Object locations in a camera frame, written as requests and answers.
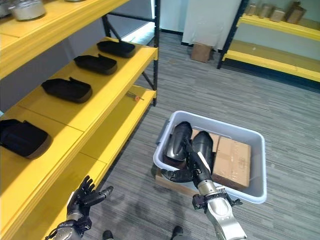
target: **gray carpet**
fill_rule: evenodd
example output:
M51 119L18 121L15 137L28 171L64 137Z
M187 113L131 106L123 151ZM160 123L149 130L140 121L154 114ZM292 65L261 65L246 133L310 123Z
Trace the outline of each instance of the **gray carpet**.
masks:
M109 201L91 209L84 239L168 240L175 225L199 240L216 239L192 199L155 185L153 154L166 119L177 110L207 116L263 134L267 201L245 202L233 213L250 240L320 239L320 94L280 82L216 69L190 59L181 37L160 38L158 104L151 107L123 150L104 187ZM146 71L150 76L152 68Z

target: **wall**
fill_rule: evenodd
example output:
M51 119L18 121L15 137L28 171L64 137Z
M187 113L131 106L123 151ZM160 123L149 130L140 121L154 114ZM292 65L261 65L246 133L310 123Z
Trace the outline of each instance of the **wall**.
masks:
M263 3L270 3L284 10L288 9L291 2L291 0L263 0ZM320 22L320 0L301 0L301 6L306 9L304 18ZM241 24L234 39L320 60L320 41L297 35Z
M183 32L189 0L161 0L160 28Z
M217 25L223 26L216 45L217 49L222 49L240 2L241 0L189 0L182 41L192 44L197 22L204 21L212 29Z

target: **yellow shelf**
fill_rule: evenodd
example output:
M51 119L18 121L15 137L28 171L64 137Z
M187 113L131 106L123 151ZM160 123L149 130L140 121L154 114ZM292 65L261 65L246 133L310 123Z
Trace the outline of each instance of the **yellow shelf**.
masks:
M49 191L39 201L34 211L25 219L13 240L43 240L57 225L66 220L67 201L72 191L89 175L96 186L103 177L105 163L86 156L76 155Z
M97 56L98 53L99 50L94 45L84 55ZM100 54L117 61L117 70L114 74L102 75L81 69L72 61L51 77L66 80L73 77L90 84L93 95L87 102L83 104L67 102L46 94L39 86L18 105L83 132L95 130L148 64L156 58L157 49L136 44L136 52L132 58L122 58L102 52Z
M233 40L223 57L320 82L320 61L253 43Z
M133 86L130 92L141 96L144 100L134 101L129 96L123 97L85 144L81 153L107 165L113 162L150 102L156 97L155 91L139 86Z
M244 14L238 20L237 25L240 24L250 24L320 41L320 22L309 19L301 19L299 24L292 24L285 21L270 21L267 17L259 18L257 15L249 16Z
M25 236L33 240L44 239L52 229L65 221L67 200L81 180L87 174L93 178L95 184L102 180L156 95L155 91L139 86L133 86L130 91L144 100L134 101L131 97L123 97L12 239L23 239Z
M92 55L97 53L96 46L86 52ZM61 172L156 57L156 48L137 45L132 58L112 56L117 60L118 69L109 76L80 69L71 62L52 78L68 79L71 76L89 83L93 95L87 102L81 104L68 102L46 94L39 86L2 116L2 119L27 120L48 132L53 137L53 143L43 156L32 161L1 147L1 239L11 239ZM137 104L137 113L142 109L142 105L147 107L155 96L155 91L144 92L136 87L132 91L143 93L142 98L146 99L140 101L143 103ZM129 121L134 121L132 126L135 126L137 118L136 115L133 116ZM118 120L113 118L112 121L117 123ZM117 134L118 141L113 142L112 147L119 144L121 138L127 139L127 134L130 134L127 128Z
M10 239L76 152L72 146L83 132L25 108L14 106L1 118L28 121L52 137L50 148L33 160L0 147L1 239Z
M46 15L31 21L0 20L0 34L16 37L1 47L0 79L43 51L129 0L45 1Z

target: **cardboard box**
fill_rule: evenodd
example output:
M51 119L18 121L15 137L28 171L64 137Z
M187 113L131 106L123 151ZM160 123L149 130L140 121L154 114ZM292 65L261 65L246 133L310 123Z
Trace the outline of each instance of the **cardboard box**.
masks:
M213 181L241 190L249 186L251 146L220 137L213 166Z
M194 139L195 136L200 132L200 130L197 130L197 129L192 129L192 135L191 135L191 139ZM217 134L213 134L211 132L208 132L210 137L212 138L213 140L213 148L212 148L212 152L216 153L217 152L217 149L218 149L218 144L219 144L219 139L220 139L220 136L217 135Z
M191 59L206 63L209 60L211 50L212 46L196 42L193 44Z

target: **black tray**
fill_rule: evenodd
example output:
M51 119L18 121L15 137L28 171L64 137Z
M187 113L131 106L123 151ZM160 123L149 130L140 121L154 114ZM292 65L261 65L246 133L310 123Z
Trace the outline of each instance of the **black tray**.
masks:
M60 99L74 103L84 103L92 96L92 88L89 84L78 81L72 77L70 81L56 78L49 79L41 84L45 92Z
M38 158L47 151L51 143L52 138L47 132L27 121L0 121L0 145L22 157Z
M136 52L136 46L125 41L101 41L96 45L101 52L113 54L127 59L135 55Z
M117 70L117 61L98 54L99 57L91 55L77 56L75 64L83 69L94 71L99 74L111 75Z

